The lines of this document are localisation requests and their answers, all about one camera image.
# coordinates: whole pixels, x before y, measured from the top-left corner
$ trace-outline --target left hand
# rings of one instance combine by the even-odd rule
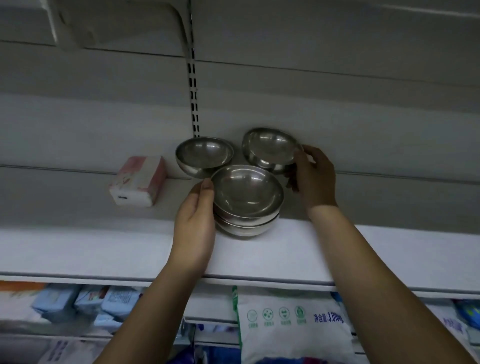
[[[195,185],[175,219],[173,246],[168,263],[200,278],[206,271],[215,244],[212,181]]]

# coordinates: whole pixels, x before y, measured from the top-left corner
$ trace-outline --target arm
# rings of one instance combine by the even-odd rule
[[[209,179],[192,189],[175,219],[167,264],[95,364],[157,364],[167,360],[188,298],[212,256],[213,199]]]
[[[372,364],[475,363],[393,274],[335,200],[335,169],[320,149],[296,154],[297,179],[325,259]]]

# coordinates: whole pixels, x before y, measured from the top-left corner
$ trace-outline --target right hand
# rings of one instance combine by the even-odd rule
[[[335,167],[318,148],[303,146],[305,152],[295,153],[297,173],[290,178],[289,185],[297,186],[309,212],[315,206],[337,206],[335,200]],[[315,163],[310,163],[308,156]]]

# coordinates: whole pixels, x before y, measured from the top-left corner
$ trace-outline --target forearm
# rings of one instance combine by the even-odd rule
[[[95,364],[164,363],[197,280],[167,263]]]
[[[474,363],[338,207],[310,212],[348,315],[372,364]]]

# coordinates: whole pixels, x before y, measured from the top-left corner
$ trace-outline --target hand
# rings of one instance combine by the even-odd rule
[[[206,271],[215,244],[212,181],[195,185],[175,218],[173,246],[168,263],[200,278]]]
[[[337,206],[335,200],[335,167],[328,157],[318,148],[303,146],[305,153],[295,153],[297,173],[288,184],[298,188],[307,207],[307,212],[315,206]],[[315,163],[310,163],[308,156]]]

